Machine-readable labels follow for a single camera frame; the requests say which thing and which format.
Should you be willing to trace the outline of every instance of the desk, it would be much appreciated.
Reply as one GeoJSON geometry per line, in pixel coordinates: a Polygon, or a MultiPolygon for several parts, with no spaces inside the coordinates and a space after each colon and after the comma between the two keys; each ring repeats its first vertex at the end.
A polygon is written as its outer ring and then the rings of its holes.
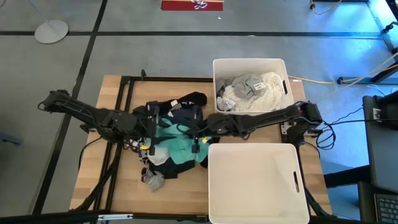
{"type": "MultiPolygon", "coordinates": [[[[118,95],[121,76],[106,75],[99,93],[97,108],[114,109],[118,95]]],[[[148,101],[166,101],[180,98],[193,91],[199,91],[208,97],[203,109],[206,118],[214,113],[213,84],[210,82],[158,82],[135,81],[132,89],[131,107],[145,105],[148,101]]],[[[295,101],[304,100],[302,82],[291,80],[290,86],[295,101]]],[[[124,107],[126,97],[122,99],[124,107]]],[[[87,141],[98,138],[97,133],[90,133],[87,141]]],[[[312,138],[306,141],[315,143],[312,138]]],[[[241,138],[225,137],[220,142],[244,142],[241,138]]],[[[261,128],[252,133],[247,142],[281,142],[280,127],[273,125],[261,128]]],[[[100,140],[86,148],[80,171],[76,180],[70,208],[79,206],[97,184],[106,147],[106,141],[100,140]]],[[[323,172],[318,152],[311,146],[300,147],[305,183],[316,201],[325,211],[331,213],[323,172]]],[[[141,182],[141,169],[144,165],[138,156],[130,150],[122,151],[116,186],[111,206],[112,212],[157,213],[168,215],[207,215],[208,214],[208,174],[201,166],[178,175],[177,179],[166,180],[158,191],[150,192],[148,186],[141,182]]],[[[104,208],[108,185],[104,187],[100,208],[104,208]]]]}

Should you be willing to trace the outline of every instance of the gray cloth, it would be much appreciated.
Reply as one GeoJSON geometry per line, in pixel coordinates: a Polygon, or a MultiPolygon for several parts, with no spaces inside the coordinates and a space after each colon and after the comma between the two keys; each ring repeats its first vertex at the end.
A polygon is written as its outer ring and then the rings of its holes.
{"type": "Polygon", "coordinates": [[[149,186],[151,192],[156,191],[164,185],[163,175],[159,171],[155,171],[154,174],[149,169],[143,168],[141,174],[141,181],[149,186]]]}
{"type": "Polygon", "coordinates": [[[235,78],[232,87],[234,87],[234,93],[237,97],[248,100],[254,95],[262,96],[264,94],[265,89],[256,90],[254,87],[255,84],[261,82],[259,75],[246,74],[235,78]]]}
{"type": "Polygon", "coordinates": [[[232,78],[218,78],[216,79],[216,95],[223,97],[225,87],[231,85],[233,82],[232,78]]]}

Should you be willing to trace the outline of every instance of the keyboard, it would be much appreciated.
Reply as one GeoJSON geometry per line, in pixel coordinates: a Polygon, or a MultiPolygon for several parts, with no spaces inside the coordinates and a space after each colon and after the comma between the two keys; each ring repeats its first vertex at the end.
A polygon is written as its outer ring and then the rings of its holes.
{"type": "Polygon", "coordinates": [[[378,223],[398,224],[398,195],[375,194],[378,223]]]}

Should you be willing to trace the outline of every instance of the red mat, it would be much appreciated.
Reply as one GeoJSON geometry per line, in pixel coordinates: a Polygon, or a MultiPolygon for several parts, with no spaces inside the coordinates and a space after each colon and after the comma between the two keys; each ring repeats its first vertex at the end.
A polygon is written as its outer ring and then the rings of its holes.
{"type": "Polygon", "coordinates": [[[222,11],[223,3],[207,2],[204,9],[195,9],[196,3],[188,1],[162,1],[163,11],[222,11]]]}

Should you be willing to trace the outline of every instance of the yellow tag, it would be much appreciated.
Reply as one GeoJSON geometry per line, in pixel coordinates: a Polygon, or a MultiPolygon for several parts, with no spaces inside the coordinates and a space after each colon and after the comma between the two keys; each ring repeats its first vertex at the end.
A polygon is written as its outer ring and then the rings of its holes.
{"type": "Polygon", "coordinates": [[[148,149],[149,149],[149,146],[142,145],[140,149],[141,149],[141,150],[148,150],[148,149]]]}

